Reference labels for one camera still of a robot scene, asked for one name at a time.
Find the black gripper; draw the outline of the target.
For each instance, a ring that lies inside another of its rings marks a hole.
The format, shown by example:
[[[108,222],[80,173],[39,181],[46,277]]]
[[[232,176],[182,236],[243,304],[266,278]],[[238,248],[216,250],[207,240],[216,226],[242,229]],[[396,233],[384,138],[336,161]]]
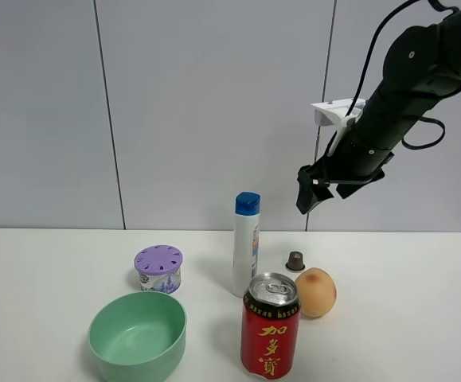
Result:
[[[380,150],[360,140],[344,139],[336,151],[324,155],[314,164],[303,166],[297,181],[297,209],[307,215],[315,207],[333,197],[329,184],[338,184],[336,191],[342,199],[355,194],[368,184],[385,177],[383,166],[394,157],[391,150]]]

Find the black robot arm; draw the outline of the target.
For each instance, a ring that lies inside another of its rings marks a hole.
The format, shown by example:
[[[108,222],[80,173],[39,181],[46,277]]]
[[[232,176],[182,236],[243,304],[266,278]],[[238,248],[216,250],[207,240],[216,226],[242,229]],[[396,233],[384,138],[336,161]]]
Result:
[[[393,42],[382,80],[368,100],[355,95],[314,105],[316,124],[336,131],[321,158],[299,169],[296,206],[303,215],[332,198],[331,185],[347,198],[383,179],[382,168],[397,144],[409,150],[437,145],[404,140],[418,122],[441,126],[425,113],[461,92],[461,9],[438,1],[430,5],[449,15],[438,24],[412,26]]]

